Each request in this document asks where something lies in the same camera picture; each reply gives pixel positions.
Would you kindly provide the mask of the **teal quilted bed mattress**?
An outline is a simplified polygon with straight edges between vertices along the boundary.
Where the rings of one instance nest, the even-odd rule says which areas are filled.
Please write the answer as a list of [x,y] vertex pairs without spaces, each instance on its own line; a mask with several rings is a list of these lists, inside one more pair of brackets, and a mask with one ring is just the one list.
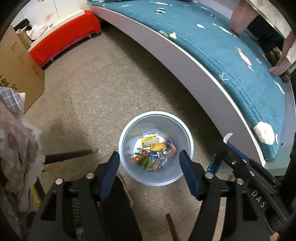
[[183,1],[90,1],[164,35],[216,77],[255,133],[264,159],[280,148],[285,90],[269,72],[262,49],[247,35],[237,36],[230,21],[201,3]]

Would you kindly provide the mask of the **grey checkered table cloth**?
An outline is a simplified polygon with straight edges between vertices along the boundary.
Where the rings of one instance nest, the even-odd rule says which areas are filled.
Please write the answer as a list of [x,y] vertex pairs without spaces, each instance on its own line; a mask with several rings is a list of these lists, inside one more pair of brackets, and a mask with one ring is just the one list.
[[25,99],[24,92],[16,92],[12,88],[1,87],[1,102],[12,113],[25,113]]

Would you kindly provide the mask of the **light blue trash bin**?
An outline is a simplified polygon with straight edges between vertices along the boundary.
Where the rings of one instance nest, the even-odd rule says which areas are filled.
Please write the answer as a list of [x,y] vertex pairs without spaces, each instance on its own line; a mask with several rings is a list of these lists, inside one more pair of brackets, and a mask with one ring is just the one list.
[[179,153],[194,154],[193,137],[176,116],[150,111],[133,118],[118,143],[120,161],[131,178],[148,186],[165,186],[183,175]]

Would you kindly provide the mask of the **large brown cardboard box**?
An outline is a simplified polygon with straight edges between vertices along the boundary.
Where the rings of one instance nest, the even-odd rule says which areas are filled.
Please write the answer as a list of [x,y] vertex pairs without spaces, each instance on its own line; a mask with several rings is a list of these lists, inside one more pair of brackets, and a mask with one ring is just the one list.
[[31,57],[12,26],[1,40],[1,87],[26,94],[27,111],[44,93],[45,73]]

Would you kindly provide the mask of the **red covered bench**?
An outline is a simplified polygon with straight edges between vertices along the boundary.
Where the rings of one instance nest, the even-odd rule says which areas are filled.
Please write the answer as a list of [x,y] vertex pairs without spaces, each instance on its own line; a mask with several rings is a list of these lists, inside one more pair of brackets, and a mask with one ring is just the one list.
[[28,52],[43,67],[75,43],[100,32],[99,19],[92,11],[79,10],[44,32]]

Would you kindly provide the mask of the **green and white snack bag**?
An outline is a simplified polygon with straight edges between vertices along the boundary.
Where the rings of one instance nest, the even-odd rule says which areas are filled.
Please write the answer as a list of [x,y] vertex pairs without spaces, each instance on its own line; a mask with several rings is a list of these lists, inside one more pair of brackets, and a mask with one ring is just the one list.
[[135,162],[139,166],[141,166],[143,169],[147,170],[151,167],[152,165],[151,155],[145,156],[145,155],[142,155],[141,153],[134,153],[134,155],[135,155],[134,157]]

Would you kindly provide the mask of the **yellow snack bag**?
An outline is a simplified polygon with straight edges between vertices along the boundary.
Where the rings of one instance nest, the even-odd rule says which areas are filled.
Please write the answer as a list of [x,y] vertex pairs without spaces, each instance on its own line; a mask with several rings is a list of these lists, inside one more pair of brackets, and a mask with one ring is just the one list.
[[161,149],[166,149],[166,144],[162,143],[153,143],[150,145],[150,150],[152,152],[159,152]]

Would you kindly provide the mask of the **floral fuzzy blanket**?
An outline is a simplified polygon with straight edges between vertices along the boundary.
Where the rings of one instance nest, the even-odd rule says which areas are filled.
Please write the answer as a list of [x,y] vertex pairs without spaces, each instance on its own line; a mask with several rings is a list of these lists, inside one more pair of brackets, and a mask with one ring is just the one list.
[[1,101],[1,240],[25,240],[26,221],[34,210],[30,187],[43,171],[45,156],[31,128],[20,114]]

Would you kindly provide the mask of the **white wardrobe with butterflies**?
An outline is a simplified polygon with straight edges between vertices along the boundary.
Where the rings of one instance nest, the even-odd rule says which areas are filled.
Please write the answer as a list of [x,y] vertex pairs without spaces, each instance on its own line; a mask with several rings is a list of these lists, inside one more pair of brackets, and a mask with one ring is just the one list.
[[47,26],[43,35],[47,36],[62,25],[83,15],[90,10],[86,1],[46,0],[29,1],[13,19],[11,26],[15,27],[27,19],[31,26]]

